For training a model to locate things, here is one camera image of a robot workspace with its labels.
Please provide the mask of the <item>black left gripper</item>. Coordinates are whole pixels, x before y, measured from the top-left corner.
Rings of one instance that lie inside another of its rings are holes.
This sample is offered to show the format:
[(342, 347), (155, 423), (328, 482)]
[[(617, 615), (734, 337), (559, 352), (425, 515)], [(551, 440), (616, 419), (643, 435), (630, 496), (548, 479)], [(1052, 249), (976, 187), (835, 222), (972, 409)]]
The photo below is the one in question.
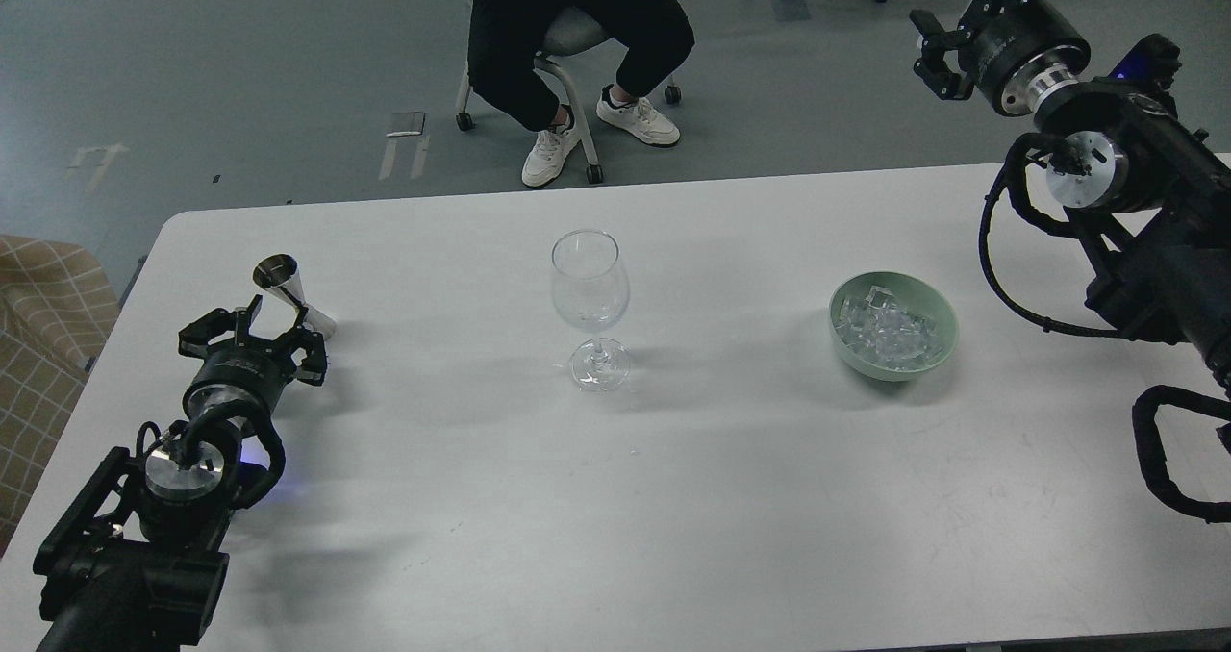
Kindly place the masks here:
[(254, 340), (252, 320), (263, 305), (255, 294), (247, 305), (214, 309), (178, 332), (178, 354), (202, 360), (183, 392), (190, 421), (219, 404), (243, 399), (273, 415), (291, 381), (321, 388), (327, 373), (326, 340), (309, 324), (309, 309), (295, 310), (294, 322), (281, 335), (281, 351), (271, 340)]

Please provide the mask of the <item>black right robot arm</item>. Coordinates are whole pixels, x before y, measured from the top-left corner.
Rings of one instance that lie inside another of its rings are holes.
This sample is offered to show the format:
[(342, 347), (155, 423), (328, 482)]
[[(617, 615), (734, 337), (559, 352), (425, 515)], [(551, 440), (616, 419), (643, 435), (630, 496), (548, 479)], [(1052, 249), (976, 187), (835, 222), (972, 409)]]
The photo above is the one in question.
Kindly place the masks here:
[[(1103, 78), (1082, 81), (1089, 43), (1046, 0), (971, 0), (953, 30), (923, 9), (913, 71), (940, 100), (981, 92), (1034, 130), (1008, 148), (979, 226), (979, 261), (1000, 301), (1046, 332), (1194, 346), (1219, 388), (1230, 373), (1229, 166), (1188, 130), (1169, 90), (1181, 50), (1139, 39)], [(993, 274), (988, 234), (1007, 197), (1048, 236), (1073, 239), (1093, 269), (1087, 309), (1104, 328), (1045, 317)]]

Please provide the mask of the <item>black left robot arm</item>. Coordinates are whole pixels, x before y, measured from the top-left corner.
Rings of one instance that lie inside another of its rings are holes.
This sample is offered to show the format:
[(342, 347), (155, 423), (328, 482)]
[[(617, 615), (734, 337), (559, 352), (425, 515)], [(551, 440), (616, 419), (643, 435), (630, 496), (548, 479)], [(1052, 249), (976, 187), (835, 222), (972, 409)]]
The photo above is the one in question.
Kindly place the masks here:
[(46, 581), (42, 651), (180, 651), (213, 620), (233, 515), (286, 472), (273, 413), (295, 381), (323, 385), (334, 324), (303, 296), (272, 340), (251, 332), (263, 304), (215, 309), (181, 328), (178, 353), (199, 360), (183, 418), (142, 424), (135, 447), (114, 447), (34, 555)]

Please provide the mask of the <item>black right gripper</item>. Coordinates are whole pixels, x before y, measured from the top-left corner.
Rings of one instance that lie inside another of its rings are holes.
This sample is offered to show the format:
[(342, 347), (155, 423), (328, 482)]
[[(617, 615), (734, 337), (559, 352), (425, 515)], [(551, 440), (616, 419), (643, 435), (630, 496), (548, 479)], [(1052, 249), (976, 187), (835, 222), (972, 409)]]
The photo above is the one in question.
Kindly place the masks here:
[[(977, 17), (995, 15), (976, 31)], [(1089, 43), (1046, 0), (976, 0), (976, 14), (952, 31), (929, 11), (910, 20), (920, 32), (913, 73), (940, 100), (968, 100), (976, 87), (1002, 116), (1033, 112), (1027, 90), (1048, 68), (1077, 75), (1089, 65)]]

